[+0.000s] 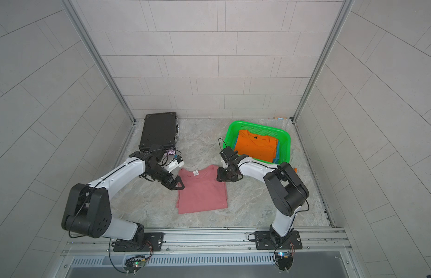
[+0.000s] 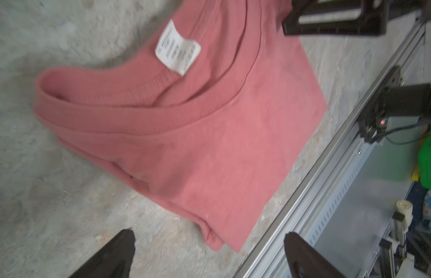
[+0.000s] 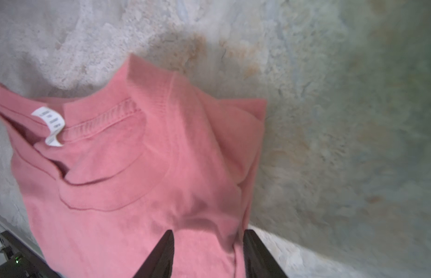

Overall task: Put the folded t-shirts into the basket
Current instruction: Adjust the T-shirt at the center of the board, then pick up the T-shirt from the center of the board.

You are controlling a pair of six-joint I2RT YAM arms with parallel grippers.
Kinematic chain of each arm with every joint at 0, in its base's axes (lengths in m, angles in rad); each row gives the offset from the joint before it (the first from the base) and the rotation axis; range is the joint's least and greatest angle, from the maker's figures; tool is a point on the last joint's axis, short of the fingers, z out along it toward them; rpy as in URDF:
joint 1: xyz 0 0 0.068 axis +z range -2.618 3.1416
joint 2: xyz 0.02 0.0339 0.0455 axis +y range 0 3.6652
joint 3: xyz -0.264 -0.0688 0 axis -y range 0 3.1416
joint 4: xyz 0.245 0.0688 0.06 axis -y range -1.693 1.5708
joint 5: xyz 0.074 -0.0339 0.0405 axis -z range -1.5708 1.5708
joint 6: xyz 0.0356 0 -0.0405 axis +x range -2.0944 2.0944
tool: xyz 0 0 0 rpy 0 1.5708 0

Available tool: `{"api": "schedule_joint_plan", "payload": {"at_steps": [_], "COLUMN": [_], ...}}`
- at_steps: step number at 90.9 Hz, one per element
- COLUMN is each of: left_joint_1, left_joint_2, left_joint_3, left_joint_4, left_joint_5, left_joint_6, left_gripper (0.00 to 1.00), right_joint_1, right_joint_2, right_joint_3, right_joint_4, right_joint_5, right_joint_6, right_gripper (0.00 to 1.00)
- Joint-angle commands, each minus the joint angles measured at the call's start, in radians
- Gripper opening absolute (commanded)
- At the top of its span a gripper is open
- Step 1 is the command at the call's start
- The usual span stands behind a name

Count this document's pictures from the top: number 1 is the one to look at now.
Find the pink t-shirt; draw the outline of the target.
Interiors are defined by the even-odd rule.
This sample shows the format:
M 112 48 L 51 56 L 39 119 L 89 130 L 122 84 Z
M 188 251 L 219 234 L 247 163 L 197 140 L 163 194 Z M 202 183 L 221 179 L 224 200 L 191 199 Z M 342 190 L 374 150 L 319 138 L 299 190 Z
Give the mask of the pink t-shirt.
M 225 182 L 217 180 L 218 166 L 187 171 L 181 169 L 178 176 L 185 185 L 179 191 L 176 208 L 178 214 L 189 214 L 228 208 L 228 193 Z

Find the orange t-shirt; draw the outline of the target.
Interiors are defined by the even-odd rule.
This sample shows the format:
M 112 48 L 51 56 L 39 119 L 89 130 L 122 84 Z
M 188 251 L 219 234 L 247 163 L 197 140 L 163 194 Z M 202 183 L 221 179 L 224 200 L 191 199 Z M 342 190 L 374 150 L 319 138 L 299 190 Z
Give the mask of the orange t-shirt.
M 248 130 L 240 130 L 235 151 L 239 155 L 248 155 L 251 158 L 266 162 L 273 162 L 278 151 L 278 139 L 271 136 L 261 136 L 250 133 Z

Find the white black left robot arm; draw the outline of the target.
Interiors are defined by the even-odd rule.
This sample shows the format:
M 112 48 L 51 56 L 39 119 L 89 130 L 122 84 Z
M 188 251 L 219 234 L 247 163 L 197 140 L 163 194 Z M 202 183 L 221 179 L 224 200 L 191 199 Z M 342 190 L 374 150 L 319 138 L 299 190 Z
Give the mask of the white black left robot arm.
M 144 244 L 144 226 L 112 216 L 111 199 L 136 177 L 159 182 L 168 190 L 185 188 L 180 177 L 172 171 L 184 161 L 176 156 L 162 166 L 163 148 L 148 152 L 136 151 L 121 165 L 88 184 L 74 185 L 67 199 L 61 227 L 69 233 L 92 238 L 114 238 L 137 245 Z

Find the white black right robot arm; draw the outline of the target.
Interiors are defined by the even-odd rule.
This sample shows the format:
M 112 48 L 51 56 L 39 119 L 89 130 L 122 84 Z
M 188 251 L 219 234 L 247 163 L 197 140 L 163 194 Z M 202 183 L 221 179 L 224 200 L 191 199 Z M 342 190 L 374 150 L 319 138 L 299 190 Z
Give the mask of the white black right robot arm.
M 270 238 L 275 244 L 283 244 L 293 231 L 297 213 L 307 204 L 309 191 L 287 162 L 263 164 L 247 155 L 238 155 L 231 147 L 220 152 L 222 167 L 211 165 L 191 173 L 179 171 L 176 178 L 168 177 L 163 185 L 178 191 L 176 204 L 179 214 L 206 212 L 228 207 L 227 182 L 235 183 L 243 177 L 252 177 L 266 185 L 277 209 L 271 224 Z

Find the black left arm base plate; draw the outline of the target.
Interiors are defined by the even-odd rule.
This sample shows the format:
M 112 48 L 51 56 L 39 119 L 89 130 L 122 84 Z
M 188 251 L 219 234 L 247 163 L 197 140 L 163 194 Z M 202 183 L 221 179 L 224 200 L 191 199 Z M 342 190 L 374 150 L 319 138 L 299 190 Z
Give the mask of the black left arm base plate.
M 117 239 L 111 243 L 114 252 L 150 252 L 161 251 L 164 233 L 144 233 L 135 234 L 132 240 Z

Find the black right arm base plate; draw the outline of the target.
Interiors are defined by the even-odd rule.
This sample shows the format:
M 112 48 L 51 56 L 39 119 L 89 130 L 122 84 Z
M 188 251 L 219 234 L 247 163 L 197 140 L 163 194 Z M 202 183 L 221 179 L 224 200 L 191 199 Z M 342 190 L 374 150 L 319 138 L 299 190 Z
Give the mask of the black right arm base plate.
M 254 241 L 257 250 L 301 250 L 303 249 L 301 236 L 298 231 L 291 231 L 285 237 L 280 237 L 278 234 L 270 231 L 255 231 L 253 237 L 249 241 Z

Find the blue t-shirt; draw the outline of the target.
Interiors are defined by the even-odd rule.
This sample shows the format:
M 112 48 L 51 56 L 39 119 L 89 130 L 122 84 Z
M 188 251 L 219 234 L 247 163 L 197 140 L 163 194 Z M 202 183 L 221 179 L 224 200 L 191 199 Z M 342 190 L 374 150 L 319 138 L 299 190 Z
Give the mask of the blue t-shirt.
M 280 141 L 277 142 L 276 154 L 275 154 L 275 157 L 273 159 L 273 163 L 278 164 L 279 160 L 280 160 Z

